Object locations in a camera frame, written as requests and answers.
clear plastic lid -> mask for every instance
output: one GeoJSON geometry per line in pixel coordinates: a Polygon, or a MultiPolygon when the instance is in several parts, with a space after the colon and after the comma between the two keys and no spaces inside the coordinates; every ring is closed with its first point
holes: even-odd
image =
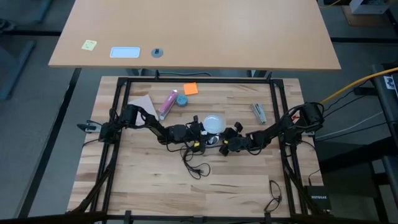
{"type": "Polygon", "coordinates": [[[225,130],[226,122],[221,116],[211,114],[203,120],[203,127],[210,134],[218,134],[225,130]]]}

blue bottle cap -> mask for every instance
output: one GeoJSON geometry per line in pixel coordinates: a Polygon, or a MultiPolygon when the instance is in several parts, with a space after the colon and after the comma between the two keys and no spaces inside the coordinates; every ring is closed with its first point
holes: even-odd
{"type": "Polygon", "coordinates": [[[185,96],[185,95],[179,95],[179,96],[177,97],[177,105],[178,105],[178,106],[184,107],[184,106],[186,106],[187,104],[188,104],[188,98],[187,98],[187,96],[185,96]]]}

white card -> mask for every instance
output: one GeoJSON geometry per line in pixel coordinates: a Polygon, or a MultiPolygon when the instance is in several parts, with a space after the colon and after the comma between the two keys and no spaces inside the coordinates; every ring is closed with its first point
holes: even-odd
{"type": "Polygon", "coordinates": [[[111,58],[138,58],[140,54],[139,47],[112,47],[111,58]]]}

yellow cable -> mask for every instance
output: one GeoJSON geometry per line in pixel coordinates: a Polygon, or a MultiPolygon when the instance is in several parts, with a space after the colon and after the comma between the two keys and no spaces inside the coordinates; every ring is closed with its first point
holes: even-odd
{"type": "Polygon", "coordinates": [[[328,6],[319,6],[319,8],[326,9],[326,8],[328,8],[328,7],[330,7],[330,6],[334,6],[335,4],[339,3],[340,1],[341,1],[341,0],[337,0],[337,1],[333,2],[333,3],[331,3],[331,4],[328,5],[328,6]]]}
{"type": "Polygon", "coordinates": [[[366,77],[360,78],[359,80],[356,80],[355,82],[353,82],[353,83],[349,84],[348,86],[342,88],[341,90],[337,91],[336,93],[330,95],[328,98],[322,100],[320,103],[321,104],[325,104],[327,101],[333,99],[334,97],[336,97],[340,93],[346,91],[347,89],[349,89],[349,88],[351,88],[351,87],[353,87],[353,86],[355,86],[355,85],[357,85],[357,84],[359,84],[359,83],[361,83],[363,81],[366,81],[366,80],[368,80],[370,78],[377,77],[377,76],[380,76],[380,75],[384,75],[384,74],[387,74],[387,73],[390,73],[390,72],[394,72],[394,71],[398,71],[398,67],[392,68],[392,69],[388,69],[388,70],[385,70],[385,71],[382,71],[382,72],[377,72],[375,74],[368,75],[366,77]]]}

black device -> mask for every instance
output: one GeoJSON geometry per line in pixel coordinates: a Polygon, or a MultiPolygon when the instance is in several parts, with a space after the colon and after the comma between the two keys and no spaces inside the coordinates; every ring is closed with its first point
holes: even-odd
{"type": "Polygon", "coordinates": [[[305,186],[311,200],[322,210],[331,210],[328,191],[324,186],[305,186]]]}

